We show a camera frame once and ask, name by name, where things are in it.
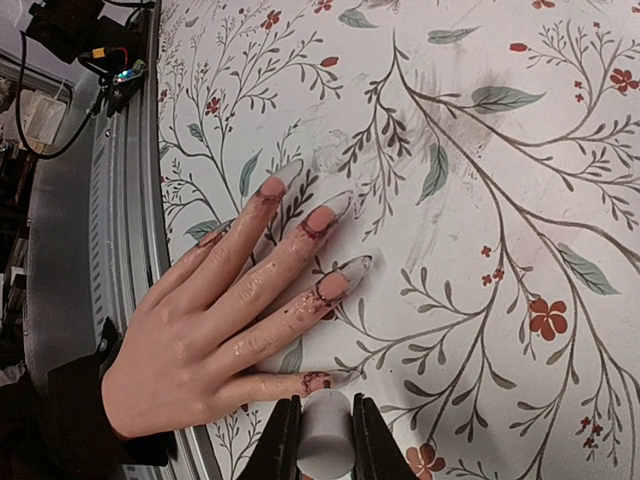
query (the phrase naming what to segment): finger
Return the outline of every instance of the finger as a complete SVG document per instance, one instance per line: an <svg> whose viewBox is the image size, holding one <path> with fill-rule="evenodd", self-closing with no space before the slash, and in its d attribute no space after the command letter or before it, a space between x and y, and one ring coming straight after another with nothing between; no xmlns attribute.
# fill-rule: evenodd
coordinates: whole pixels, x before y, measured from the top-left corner
<svg viewBox="0 0 640 480"><path fill-rule="evenodd" d="M208 368L232 376L279 352L351 293L370 266L368 255L339 266L277 312L223 343L207 359Z"/></svg>
<svg viewBox="0 0 640 480"><path fill-rule="evenodd" d="M211 404L218 408L220 418L236 410L240 405L253 402L270 402L294 395L307 397L311 393L331 388L333 379L325 372L308 372L297 375L272 375L261 373L230 380L213 395Z"/></svg>
<svg viewBox="0 0 640 480"><path fill-rule="evenodd" d="M349 209L353 194L342 192L314 209L262 262L208 311L203 339L217 344L244 328L291 283L320 249Z"/></svg>
<svg viewBox="0 0 640 480"><path fill-rule="evenodd" d="M192 311L211 306L236 279L271 221L302 161L288 163L271 175L249 199L231 229L172 296Z"/></svg>
<svg viewBox="0 0 640 480"><path fill-rule="evenodd" d="M202 264L229 229L233 220L221 223L207 233L196 245L187 250L178 261L167 270L144 296L138 308L151 309L158 305L169 293L182 285Z"/></svg>

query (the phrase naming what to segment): black cuff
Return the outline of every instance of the black cuff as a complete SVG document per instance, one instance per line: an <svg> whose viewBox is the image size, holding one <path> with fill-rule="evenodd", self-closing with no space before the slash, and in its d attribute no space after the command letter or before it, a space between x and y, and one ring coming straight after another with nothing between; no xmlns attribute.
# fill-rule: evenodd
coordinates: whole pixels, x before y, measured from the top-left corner
<svg viewBox="0 0 640 480"><path fill-rule="evenodd" d="M103 338L109 346L117 332L109 321ZM102 404L100 365L105 352L80 358L49 372L48 395L39 409L42 435L52 460L78 476L112 472L119 464L164 466L173 433L122 443L114 434Z"/></svg>

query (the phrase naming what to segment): hand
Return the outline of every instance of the hand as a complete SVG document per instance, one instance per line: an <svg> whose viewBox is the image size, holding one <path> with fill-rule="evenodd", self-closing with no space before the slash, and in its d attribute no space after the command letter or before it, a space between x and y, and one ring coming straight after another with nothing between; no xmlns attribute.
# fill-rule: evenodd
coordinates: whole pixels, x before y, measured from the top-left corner
<svg viewBox="0 0 640 480"><path fill-rule="evenodd" d="M247 328L349 208L351 192L317 207L236 282L301 168L292 162L269 177L228 232L210 232L138 306L102 381L105 412L122 439L201 425L244 403L331 387L331 376L323 372L242 374L315 325L360 283L371 263L371 257L353 259Z"/></svg>

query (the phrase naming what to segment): wrist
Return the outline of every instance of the wrist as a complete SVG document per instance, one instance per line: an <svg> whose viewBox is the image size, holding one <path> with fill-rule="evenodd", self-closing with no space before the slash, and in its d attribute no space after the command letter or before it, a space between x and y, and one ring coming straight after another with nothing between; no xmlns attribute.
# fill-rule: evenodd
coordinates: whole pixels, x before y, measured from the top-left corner
<svg viewBox="0 0 640 480"><path fill-rule="evenodd" d="M118 388L116 372L113 367L107 370L102 378L102 406L111 425L111 430L121 442L136 438L131 431L131 423L127 422L127 408L121 399L122 390Z"/></svg>

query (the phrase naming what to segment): fingernail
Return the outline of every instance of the fingernail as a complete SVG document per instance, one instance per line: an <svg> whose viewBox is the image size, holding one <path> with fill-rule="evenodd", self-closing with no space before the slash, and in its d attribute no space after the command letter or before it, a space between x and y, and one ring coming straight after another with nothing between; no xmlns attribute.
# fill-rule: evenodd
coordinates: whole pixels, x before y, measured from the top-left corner
<svg viewBox="0 0 640 480"><path fill-rule="evenodd" d="M327 372L309 372L302 377L302 388L307 394L332 386L333 378Z"/></svg>
<svg viewBox="0 0 640 480"><path fill-rule="evenodd" d="M284 197L291 184L302 172L302 160L294 160L287 163L280 170L265 180L258 194L267 201L280 201Z"/></svg>
<svg viewBox="0 0 640 480"><path fill-rule="evenodd" d="M349 370L348 372L343 370L329 370L327 373L331 375L331 379L333 380L331 388L343 388L362 378L362 374L357 370Z"/></svg>
<svg viewBox="0 0 640 480"><path fill-rule="evenodd" d="M211 230L200 239L200 241L198 242L198 247L204 248L208 247L212 243L218 243L222 239L224 234L229 231L229 228L231 228L231 224L234 220L235 218L232 218L230 220L227 220L226 222L218 224L213 230Z"/></svg>
<svg viewBox="0 0 640 480"><path fill-rule="evenodd" d="M328 306L335 305L360 285L372 261L371 255L363 255L343 263L316 283L318 297Z"/></svg>
<svg viewBox="0 0 640 480"><path fill-rule="evenodd" d="M312 240L325 237L347 213L352 199L353 192L351 190L330 198L307 215L307 218L300 224L300 229Z"/></svg>

